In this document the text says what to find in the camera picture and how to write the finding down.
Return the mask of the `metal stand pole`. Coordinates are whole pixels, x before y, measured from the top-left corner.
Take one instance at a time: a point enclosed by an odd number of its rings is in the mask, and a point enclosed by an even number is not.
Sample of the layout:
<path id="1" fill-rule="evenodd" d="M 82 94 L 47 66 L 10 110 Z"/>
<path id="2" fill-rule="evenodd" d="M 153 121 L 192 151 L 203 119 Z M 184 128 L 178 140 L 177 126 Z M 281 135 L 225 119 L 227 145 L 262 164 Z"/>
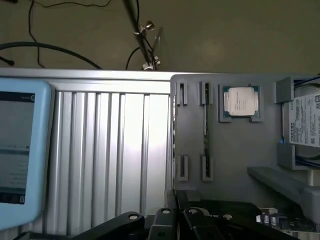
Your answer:
<path id="1" fill-rule="evenodd" d="M 163 36 L 163 27 L 161 26 L 155 36 L 153 44 L 147 39 L 147 33 L 152 32 L 156 29 L 154 23 L 148 20 L 145 24 L 140 24 L 140 2 L 135 0 L 135 6 L 133 6 L 133 0 L 121 0 L 125 11 L 128 15 L 128 19 L 132 26 L 132 33 L 135 40 L 137 41 L 138 47 L 135 48 L 130 55 L 125 64 L 125 70 L 129 69 L 129 64 L 137 51 L 140 51 L 145 63 L 142 64 L 141 69 L 143 71 L 157 71 L 161 65 L 160 58 L 156 55 L 156 50 L 160 48 L 161 38 Z"/>

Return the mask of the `CPU chip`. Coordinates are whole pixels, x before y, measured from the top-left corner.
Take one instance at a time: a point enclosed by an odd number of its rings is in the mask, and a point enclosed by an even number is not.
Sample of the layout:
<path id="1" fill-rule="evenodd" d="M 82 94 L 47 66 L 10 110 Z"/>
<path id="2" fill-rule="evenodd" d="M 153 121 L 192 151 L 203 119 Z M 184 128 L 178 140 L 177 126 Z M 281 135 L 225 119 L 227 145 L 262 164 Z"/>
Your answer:
<path id="1" fill-rule="evenodd" d="M 223 90 L 224 112 L 231 117 L 251 117 L 259 110 L 259 92 L 253 86 Z"/>

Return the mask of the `grey parts rack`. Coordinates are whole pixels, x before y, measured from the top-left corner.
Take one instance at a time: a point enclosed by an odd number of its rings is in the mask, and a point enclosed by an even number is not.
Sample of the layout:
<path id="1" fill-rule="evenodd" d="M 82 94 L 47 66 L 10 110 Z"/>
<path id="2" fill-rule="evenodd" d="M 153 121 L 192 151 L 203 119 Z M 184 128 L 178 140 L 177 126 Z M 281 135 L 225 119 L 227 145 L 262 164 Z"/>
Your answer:
<path id="1" fill-rule="evenodd" d="M 204 105 L 209 84 L 205 174 Z M 173 118 L 173 185 L 191 199 L 273 207 L 298 204 L 320 224 L 320 75 L 176 74 L 170 80 Z M 224 90 L 254 87 L 258 112 L 229 116 Z"/>

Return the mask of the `RAM stick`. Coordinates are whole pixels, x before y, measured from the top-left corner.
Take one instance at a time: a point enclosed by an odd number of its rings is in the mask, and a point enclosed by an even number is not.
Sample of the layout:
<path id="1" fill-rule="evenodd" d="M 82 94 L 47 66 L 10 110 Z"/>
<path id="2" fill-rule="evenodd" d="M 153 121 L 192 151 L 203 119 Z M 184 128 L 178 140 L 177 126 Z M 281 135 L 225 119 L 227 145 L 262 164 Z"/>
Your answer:
<path id="1" fill-rule="evenodd" d="M 204 95 L 204 158 L 205 158 L 205 176 L 207 178 L 210 177 L 210 157 L 209 157 L 209 149 L 208 149 L 208 108 L 207 105 L 209 103 L 209 84 L 205 83 L 204 85 L 205 95 Z"/>

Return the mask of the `green graphics card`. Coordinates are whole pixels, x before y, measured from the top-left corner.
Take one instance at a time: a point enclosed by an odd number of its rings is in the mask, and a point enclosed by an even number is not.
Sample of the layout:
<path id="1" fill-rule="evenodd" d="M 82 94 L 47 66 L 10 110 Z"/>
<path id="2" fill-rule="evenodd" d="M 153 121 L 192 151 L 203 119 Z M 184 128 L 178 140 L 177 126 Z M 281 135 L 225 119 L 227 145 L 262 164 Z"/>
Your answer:
<path id="1" fill-rule="evenodd" d="M 320 225 L 304 216 L 298 207 L 260 207 L 256 222 L 283 232 L 320 234 Z"/>

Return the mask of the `light blue teach pendant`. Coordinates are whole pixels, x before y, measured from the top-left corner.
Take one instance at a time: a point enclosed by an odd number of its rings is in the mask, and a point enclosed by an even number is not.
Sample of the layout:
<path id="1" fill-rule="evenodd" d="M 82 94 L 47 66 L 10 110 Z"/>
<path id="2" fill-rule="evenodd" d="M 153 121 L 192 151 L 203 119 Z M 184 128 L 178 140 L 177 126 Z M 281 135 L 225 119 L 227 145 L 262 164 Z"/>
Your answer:
<path id="1" fill-rule="evenodd" d="M 46 81 L 0 77 L 0 231 L 44 209 L 54 103 Z"/>

